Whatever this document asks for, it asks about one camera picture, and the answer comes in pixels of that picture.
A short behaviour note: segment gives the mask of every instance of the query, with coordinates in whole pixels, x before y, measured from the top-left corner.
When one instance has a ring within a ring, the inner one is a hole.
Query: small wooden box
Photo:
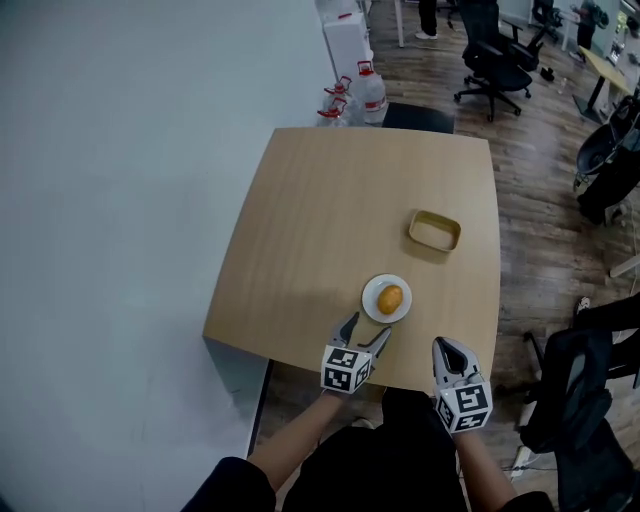
[[[458,246],[462,228],[455,220],[437,213],[418,210],[409,226],[409,237],[419,244],[442,252],[451,252]]]

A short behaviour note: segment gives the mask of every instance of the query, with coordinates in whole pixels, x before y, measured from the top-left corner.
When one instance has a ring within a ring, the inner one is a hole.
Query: white wall
[[[0,1],[16,512],[179,510],[245,454],[264,361],[214,365],[204,317],[272,129],[312,124],[332,81],[311,0]]]

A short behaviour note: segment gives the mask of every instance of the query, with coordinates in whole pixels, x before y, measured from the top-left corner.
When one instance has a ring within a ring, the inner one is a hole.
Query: office chair
[[[531,77],[508,55],[510,40],[498,30],[500,13],[496,0],[459,0],[458,6],[469,40],[462,58],[465,65],[473,71],[473,76],[465,78],[464,83],[480,87],[457,92],[453,96],[454,101],[458,103],[462,96],[469,94],[487,96],[491,107],[487,119],[491,122],[495,116],[497,98],[512,106],[515,115],[519,116],[522,110],[503,92],[524,89],[527,98],[530,98],[528,86],[531,84]],[[513,51],[526,52],[517,47]]]
[[[520,438],[536,453],[554,452],[562,512],[631,510],[638,499],[639,473],[604,419],[612,402],[605,388],[612,346],[611,332],[596,329],[558,332],[544,354],[534,345],[542,380]]]
[[[518,32],[522,31],[522,27],[512,23],[511,21],[503,19],[505,23],[511,25],[512,40],[509,41],[509,53],[516,60],[518,65],[527,72],[535,71],[540,63],[540,49],[543,46],[541,39],[545,34],[549,34],[554,40],[557,41],[557,35],[554,33],[555,29],[562,26],[562,18],[560,17],[560,10],[553,8],[553,1],[550,2],[551,7],[546,7],[542,10],[543,14],[537,14],[536,7],[534,7],[534,17],[536,20],[542,20],[542,27],[535,36],[529,41],[529,44],[524,46],[518,40]]]
[[[609,339],[611,339],[611,331],[604,331],[609,333]],[[542,349],[538,343],[538,340],[530,332],[525,333],[524,341],[530,341],[533,344],[533,348],[536,353],[538,363],[542,368],[543,354]],[[607,379],[621,379],[634,375],[633,389],[640,387],[640,331],[632,334],[626,340],[613,344],[611,339],[611,355],[609,357],[609,366],[607,368]]]

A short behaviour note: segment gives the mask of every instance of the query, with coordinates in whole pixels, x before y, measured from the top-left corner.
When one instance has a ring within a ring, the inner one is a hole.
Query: human arm
[[[258,446],[247,459],[262,470],[274,491],[282,487],[309,455],[348,396],[325,391],[306,411]]]
[[[453,434],[473,512],[497,512],[517,493],[475,431]]]
[[[348,395],[325,392],[300,416],[256,448],[248,460],[226,457],[182,512],[273,512],[275,492],[305,459]]]

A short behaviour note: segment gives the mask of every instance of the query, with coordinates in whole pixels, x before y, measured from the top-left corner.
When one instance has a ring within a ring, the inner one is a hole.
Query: wooden table
[[[415,209],[457,220],[450,254],[407,236]],[[431,348],[448,336],[491,372],[500,238],[486,140],[413,130],[289,128],[273,133],[227,250],[204,336],[319,371],[332,327],[361,308],[367,281],[404,278],[408,315],[372,382],[431,391]],[[361,315],[351,344],[381,326]]]
[[[600,75],[598,77],[598,83],[596,84],[593,93],[591,93],[591,98],[589,101],[584,100],[583,98],[573,95],[573,100],[576,102],[576,106],[580,113],[586,117],[587,119],[591,119],[592,121],[602,124],[602,120],[600,119],[600,114],[596,112],[593,106],[598,99],[598,95],[600,94],[600,90],[604,85],[605,80],[609,80],[613,85],[615,85],[621,91],[627,94],[633,94],[631,89],[627,86],[627,81],[622,73],[614,68],[609,62],[604,59],[598,57],[595,53],[590,52],[589,50],[580,47],[580,51],[584,54],[586,59],[591,63],[591,65],[595,68],[596,73]]]

